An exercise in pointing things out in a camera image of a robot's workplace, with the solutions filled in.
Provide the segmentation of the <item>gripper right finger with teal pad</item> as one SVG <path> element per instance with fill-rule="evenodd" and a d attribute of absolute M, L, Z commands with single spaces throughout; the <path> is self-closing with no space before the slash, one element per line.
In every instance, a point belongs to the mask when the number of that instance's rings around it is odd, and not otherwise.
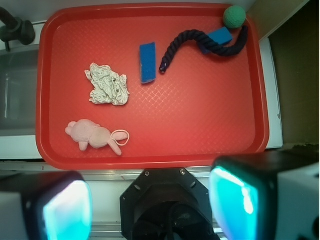
<path fill-rule="evenodd" d="M 319 154 L 285 150 L 220 156 L 209 175 L 209 200 L 229 240 L 317 240 Z"/>

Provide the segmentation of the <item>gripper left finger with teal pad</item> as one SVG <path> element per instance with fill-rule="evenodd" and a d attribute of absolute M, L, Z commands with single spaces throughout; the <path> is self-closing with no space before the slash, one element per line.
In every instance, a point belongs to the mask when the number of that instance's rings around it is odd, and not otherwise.
<path fill-rule="evenodd" d="M 2 240 L 87 240 L 92 221 L 91 189 L 76 171 L 0 177 Z"/>

